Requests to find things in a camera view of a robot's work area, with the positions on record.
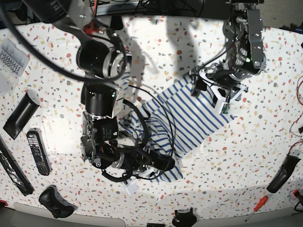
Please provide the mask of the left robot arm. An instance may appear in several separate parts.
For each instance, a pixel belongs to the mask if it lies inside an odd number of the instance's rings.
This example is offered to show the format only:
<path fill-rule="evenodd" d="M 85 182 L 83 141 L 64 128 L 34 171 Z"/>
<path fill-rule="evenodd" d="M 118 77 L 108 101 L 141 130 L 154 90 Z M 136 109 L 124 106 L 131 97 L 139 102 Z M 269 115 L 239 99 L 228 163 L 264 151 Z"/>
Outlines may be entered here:
<path fill-rule="evenodd" d="M 208 88 L 214 94 L 213 107 L 219 114 L 229 114 L 232 104 L 240 101 L 248 87 L 243 80 L 259 75 L 266 66 L 263 51 L 263 21 L 258 4 L 262 0 L 231 0 L 232 14 L 228 20 L 233 34 L 231 45 L 226 48 L 226 59 L 216 63 L 214 57 L 201 66 L 194 67 L 189 74 L 194 76 L 191 95 L 198 97 Z"/>

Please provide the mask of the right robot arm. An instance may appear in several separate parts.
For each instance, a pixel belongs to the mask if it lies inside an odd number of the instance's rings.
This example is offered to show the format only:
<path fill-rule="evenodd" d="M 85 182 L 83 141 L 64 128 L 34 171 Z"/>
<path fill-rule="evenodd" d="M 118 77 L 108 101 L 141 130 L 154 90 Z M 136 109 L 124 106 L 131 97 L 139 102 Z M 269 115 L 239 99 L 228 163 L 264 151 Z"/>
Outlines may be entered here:
<path fill-rule="evenodd" d="M 82 159 L 89 161 L 112 182 L 129 179 L 151 180 L 171 170 L 172 155 L 153 150 L 147 118 L 126 99 L 132 56 L 118 34 L 99 21 L 96 10 L 80 0 L 26 0 L 25 5 L 44 23 L 75 35 L 80 41 L 76 63 L 85 72 L 81 102 L 83 133 Z M 118 115 L 130 107 L 143 127 L 133 145 L 118 142 Z"/>

